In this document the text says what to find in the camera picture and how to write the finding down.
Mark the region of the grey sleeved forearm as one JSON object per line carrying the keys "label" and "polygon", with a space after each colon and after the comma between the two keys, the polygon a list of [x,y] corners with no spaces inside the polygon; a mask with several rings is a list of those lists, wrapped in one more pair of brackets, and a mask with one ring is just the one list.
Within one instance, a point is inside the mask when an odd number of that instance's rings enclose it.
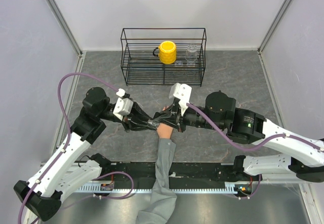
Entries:
{"label": "grey sleeved forearm", "polygon": [[[170,188],[169,170],[171,168],[176,144],[170,139],[159,139],[157,160],[155,163],[155,183],[153,186]],[[136,223],[167,223],[172,216],[177,195],[173,192],[158,193],[152,191],[150,203],[146,209],[140,210],[136,217]]]}

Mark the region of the glitter nail polish bottle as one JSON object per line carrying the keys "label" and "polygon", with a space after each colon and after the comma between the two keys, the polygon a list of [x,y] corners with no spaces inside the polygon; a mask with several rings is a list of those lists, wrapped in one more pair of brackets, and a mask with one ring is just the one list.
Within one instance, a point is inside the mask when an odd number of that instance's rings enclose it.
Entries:
{"label": "glitter nail polish bottle", "polygon": [[160,125],[160,122],[156,120],[148,120],[147,123],[153,130],[156,130]]}

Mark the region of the person's left hand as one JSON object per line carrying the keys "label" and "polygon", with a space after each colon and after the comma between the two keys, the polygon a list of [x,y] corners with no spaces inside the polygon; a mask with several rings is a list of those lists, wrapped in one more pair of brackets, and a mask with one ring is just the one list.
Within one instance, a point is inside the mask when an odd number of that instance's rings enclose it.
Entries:
{"label": "person's left hand", "polygon": [[173,128],[169,125],[160,123],[156,130],[159,139],[171,139]]}

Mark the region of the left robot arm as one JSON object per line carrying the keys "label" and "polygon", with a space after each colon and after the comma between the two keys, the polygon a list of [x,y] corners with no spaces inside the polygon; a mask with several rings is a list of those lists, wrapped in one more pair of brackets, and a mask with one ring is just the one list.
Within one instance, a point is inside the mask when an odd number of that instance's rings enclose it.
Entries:
{"label": "left robot arm", "polygon": [[106,128],[105,121],[121,123],[126,131],[155,130],[158,126],[124,90],[117,92],[116,103],[101,87],[91,88],[83,100],[79,116],[68,129],[59,148],[29,180],[19,180],[14,192],[37,219],[48,221],[64,200],[86,182],[111,175],[108,160],[96,154],[83,167],[67,175],[69,167],[86,151]]}

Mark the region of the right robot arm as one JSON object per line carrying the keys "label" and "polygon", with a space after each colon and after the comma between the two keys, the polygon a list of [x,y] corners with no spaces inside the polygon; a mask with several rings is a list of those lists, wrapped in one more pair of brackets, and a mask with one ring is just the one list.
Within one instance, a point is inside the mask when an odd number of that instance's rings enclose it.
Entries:
{"label": "right robot arm", "polygon": [[231,170],[231,181],[244,180],[262,174],[293,173],[308,182],[323,182],[323,140],[311,139],[293,133],[263,115],[237,108],[236,100],[218,91],[206,97],[204,107],[189,105],[182,112],[180,99],[155,113],[156,122],[169,125],[179,132],[187,126],[213,129],[225,140],[244,152],[263,146],[278,151],[277,155],[253,157],[236,156]]}

